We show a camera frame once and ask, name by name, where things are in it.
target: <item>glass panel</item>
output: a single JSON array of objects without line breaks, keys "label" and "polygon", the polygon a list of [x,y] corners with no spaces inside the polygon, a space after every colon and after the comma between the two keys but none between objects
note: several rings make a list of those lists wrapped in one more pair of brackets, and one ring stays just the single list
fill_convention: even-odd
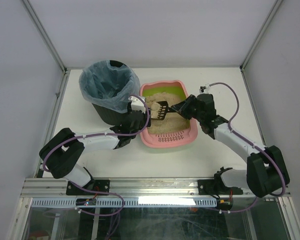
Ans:
[{"label": "glass panel", "polygon": [[[234,199],[236,209],[253,199]],[[114,208],[84,208],[110,214]],[[254,240],[281,239],[287,235],[278,204],[259,200],[250,211],[219,214],[193,207],[124,208],[112,217],[94,217],[77,210],[33,207],[27,240]]]}]

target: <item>black trash can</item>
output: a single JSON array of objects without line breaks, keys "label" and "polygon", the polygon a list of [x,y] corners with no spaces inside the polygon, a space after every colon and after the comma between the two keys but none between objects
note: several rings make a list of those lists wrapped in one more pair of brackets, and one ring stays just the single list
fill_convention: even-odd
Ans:
[{"label": "black trash can", "polygon": [[85,68],[79,80],[85,100],[92,103],[101,119],[119,125],[127,115],[130,94],[139,94],[140,82],[124,63],[107,60]]}]

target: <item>blue plastic bag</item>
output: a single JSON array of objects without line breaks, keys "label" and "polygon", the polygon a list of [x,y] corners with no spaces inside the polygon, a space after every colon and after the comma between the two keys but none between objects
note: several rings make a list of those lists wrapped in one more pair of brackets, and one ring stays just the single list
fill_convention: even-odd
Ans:
[{"label": "blue plastic bag", "polygon": [[111,66],[109,60],[85,68],[79,84],[86,101],[122,114],[127,112],[129,96],[138,95],[140,90],[139,78],[132,69]]}]

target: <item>pink litter box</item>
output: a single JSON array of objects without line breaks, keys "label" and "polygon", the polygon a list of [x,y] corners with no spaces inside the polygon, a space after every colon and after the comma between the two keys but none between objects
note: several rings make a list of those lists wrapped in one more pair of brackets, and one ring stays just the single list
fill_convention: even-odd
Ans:
[{"label": "pink litter box", "polygon": [[[188,97],[188,93],[186,92],[183,82],[179,80],[146,83],[143,84],[140,89],[140,95],[144,97],[162,92],[176,94],[180,96],[182,100],[185,100]],[[151,134],[148,133],[146,128],[143,132],[141,132],[141,139],[146,146],[151,148],[172,148],[193,142],[197,135],[198,128],[196,120],[191,119],[190,127],[188,129],[174,133]]]}]

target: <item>cable clip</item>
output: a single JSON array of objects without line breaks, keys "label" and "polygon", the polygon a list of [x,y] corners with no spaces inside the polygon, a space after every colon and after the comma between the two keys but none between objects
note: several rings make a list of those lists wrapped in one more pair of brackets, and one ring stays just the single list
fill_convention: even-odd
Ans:
[{"label": "cable clip", "polygon": [[206,84],[206,85],[204,85],[204,86],[201,86],[201,87],[200,87],[200,93],[206,93],[206,94],[207,94],[209,88],[210,88],[210,84]]}]

